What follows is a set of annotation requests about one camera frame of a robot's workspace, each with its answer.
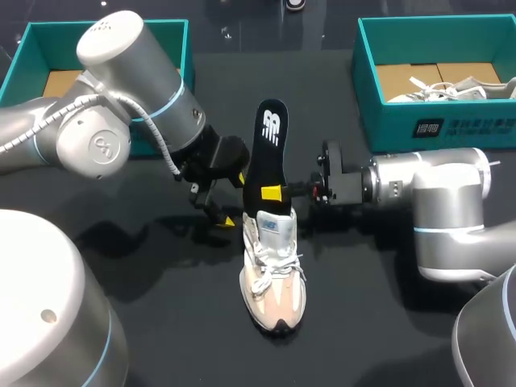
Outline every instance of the cable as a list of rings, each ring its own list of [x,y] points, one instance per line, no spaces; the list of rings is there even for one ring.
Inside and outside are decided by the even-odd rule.
[[[147,114],[145,109],[138,104],[138,102],[124,96],[118,93],[111,93],[111,96],[116,99],[119,102],[124,103],[125,105],[128,105],[130,108],[132,108],[147,124],[147,127],[151,131],[151,133],[154,135],[154,138],[156,139],[156,142],[158,143],[158,146],[160,148],[161,154],[164,157],[165,162],[167,163],[167,166],[169,167],[170,172],[172,174],[179,176],[181,172],[177,168],[177,166],[174,164],[172,157],[170,156],[169,149],[167,148],[167,144],[164,141],[163,136],[161,135],[160,131],[158,130],[156,124],[154,121],[152,121],[151,117]],[[92,94],[92,95],[84,95],[81,97],[77,97],[73,103],[70,103],[69,105],[63,107],[62,109],[59,109],[56,113],[52,114],[50,117],[46,118],[43,122],[36,123],[30,130],[26,131],[22,135],[19,135],[15,139],[9,141],[8,143],[3,144],[0,146],[0,155],[10,151],[12,148],[17,147],[18,145],[24,143],[31,137],[35,136],[37,133],[42,131],[45,127],[49,127],[52,123],[57,121],[58,119],[62,119],[65,117],[68,113],[72,113],[77,109],[80,109],[82,107],[91,107],[95,105],[99,105],[101,103],[101,100],[104,97],[99,94]]]
[[[156,139],[156,142],[160,147],[161,154],[163,155],[163,158],[167,163],[170,172],[172,172],[174,175],[179,175],[180,171],[179,169],[177,169],[177,166],[174,164],[172,157],[170,156],[169,149],[167,148],[167,144],[165,143],[163,136],[161,135],[156,124],[154,123],[154,121],[152,121],[151,117],[147,114],[145,109],[142,106],[140,106],[138,102],[126,97],[125,95],[111,93],[111,96],[117,101],[122,102],[131,107],[144,120],[149,130],[154,135],[154,138]]]
[[[2,146],[0,146],[0,155],[24,143],[31,137],[34,137],[45,127],[49,127],[58,119],[62,119],[63,117],[65,117],[68,113],[71,113],[82,107],[87,108],[98,105],[100,103],[100,99],[101,96],[98,94],[83,95],[81,97],[76,98],[76,100],[73,103],[70,103],[62,109],[59,109],[56,113],[52,114],[50,117],[47,117],[43,122],[36,123],[31,129],[29,129],[25,133],[19,135],[18,137],[9,141],[8,143],[5,143]]]

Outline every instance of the open box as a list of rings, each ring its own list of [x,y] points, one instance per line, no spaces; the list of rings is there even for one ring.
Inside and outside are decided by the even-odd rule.
[[[427,84],[508,82],[516,77],[513,15],[359,19],[352,77],[372,152],[516,148],[516,100],[387,102],[418,74]]]
[[[29,23],[0,89],[0,107],[13,106],[44,93],[53,97],[65,93],[82,70],[76,55],[77,43],[94,23]],[[188,20],[146,20],[145,23],[193,91]],[[134,128],[131,140],[132,156],[156,154]]]

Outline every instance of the insole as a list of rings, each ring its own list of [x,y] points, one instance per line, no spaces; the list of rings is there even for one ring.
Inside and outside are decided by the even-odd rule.
[[[290,215],[290,198],[281,201],[262,198],[262,187],[286,186],[283,153],[288,130],[287,106],[277,99],[263,101],[256,112],[251,163],[243,187],[243,209],[252,218],[260,210]]]

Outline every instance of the black surface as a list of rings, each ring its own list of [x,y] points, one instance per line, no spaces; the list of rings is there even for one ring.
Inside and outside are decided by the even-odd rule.
[[[323,139],[341,141],[345,164],[368,161],[350,58],[199,55],[196,95],[219,134],[249,145],[256,106],[284,101],[285,173],[306,179]],[[516,218],[516,157],[491,158],[501,165],[485,203],[487,225]],[[460,385],[450,337],[472,292],[419,276],[410,216],[336,214],[316,231],[300,231],[305,318],[294,335],[271,339],[254,327],[240,294],[241,229],[208,232],[203,214],[187,205],[188,188],[159,161],[131,162],[105,181],[51,169],[0,180],[3,208],[51,220],[80,248],[124,325],[128,387]],[[229,183],[217,195],[240,204]]]

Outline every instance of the white shoelace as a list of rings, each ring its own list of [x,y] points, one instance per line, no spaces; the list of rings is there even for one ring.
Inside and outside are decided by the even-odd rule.
[[[261,296],[273,283],[274,278],[287,276],[292,270],[298,271],[302,279],[306,281],[305,273],[299,263],[299,257],[302,254],[296,254],[296,247],[294,243],[293,248],[277,251],[272,248],[263,248],[261,243],[254,244],[256,262],[262,272],[262,277],[255,280],[251,286],[252,294],[255,297]]]
[[[442,99],[458,99],[457,97],[457,90],[455,90],[453,87],[453,84],[450,82],[439,82],[435,83],[434,85],[426,85],[425,83],[421,82],[419,79],[416,79],[414,77],[410,77],[410,81],[414,83],[421,91],[417,93],[409,94],[410,96],[417,98],[417,99],[423,99],[425,101],[439,101]],[[445,90],[442,89],[435,89],[439,86],[446,86]]]

